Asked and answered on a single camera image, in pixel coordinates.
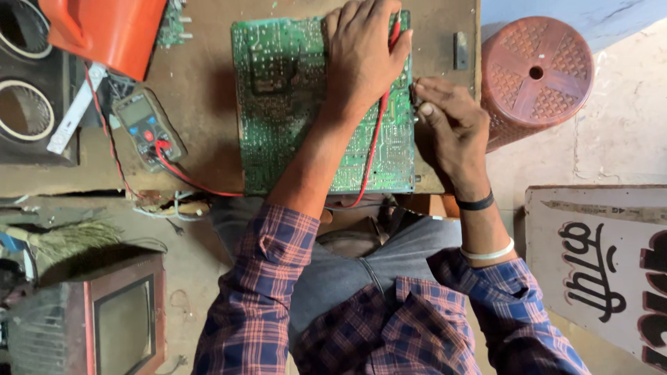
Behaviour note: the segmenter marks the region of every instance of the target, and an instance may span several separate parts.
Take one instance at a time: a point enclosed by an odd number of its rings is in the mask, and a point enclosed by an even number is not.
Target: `black wristband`
[[[461,202],[456,196],[454,196],[454,198],[456,199],[456,204],[459,208],[466,211],[480,211],[489,208],[495,201],[493,191],[489,193],[488,197],[476,202]]]

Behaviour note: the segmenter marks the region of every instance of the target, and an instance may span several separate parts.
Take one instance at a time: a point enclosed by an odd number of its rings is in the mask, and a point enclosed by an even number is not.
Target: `white bangle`
[[[468,259],[474,259],[474,260],[491,260],[491,259],[496,259],[500,258],[501,256],[505,256],[509,254],[512,250],[514,249],[514,240],[512,237],[510,237],[510,244],[507,245],[506,248],[503,250],[500,250],[499,252],[491,253],[491,254],[473,254],[469,253],[463,249],[461,249],[461,254],[463,254],[464,257]]]

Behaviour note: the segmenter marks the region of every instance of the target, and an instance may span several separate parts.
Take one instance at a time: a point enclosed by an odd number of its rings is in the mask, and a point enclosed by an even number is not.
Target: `shirt sleeve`
[[[319,221],[264,205],[220,277],[195,354],[194,374],[285,374],[289,305],[310,263]]]
[[[439,283],[469,296],[499,375],[590,374],[551,325],[542,291],[522,259],[471,268],[458,249],[450,249],[428,261]]]

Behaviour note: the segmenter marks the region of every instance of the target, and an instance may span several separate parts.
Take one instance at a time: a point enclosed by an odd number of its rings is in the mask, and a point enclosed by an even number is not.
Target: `orange container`
[[[39,0],[49,43],[143,81],[167,0]]]

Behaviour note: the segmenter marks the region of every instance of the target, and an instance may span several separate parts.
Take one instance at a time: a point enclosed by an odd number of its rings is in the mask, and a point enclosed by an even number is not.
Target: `digital multimeter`
[[[155,152],[156,141],[171,143],[171,147],[165,149],[165,155],[170,161],[179,161],[187,156],[183,142],[151,90],[145,87],[136,89],[130,96],[113,105],[113,113],[130,134],[143,166],[150,173],[162,171],[162,167],[149,154]]]

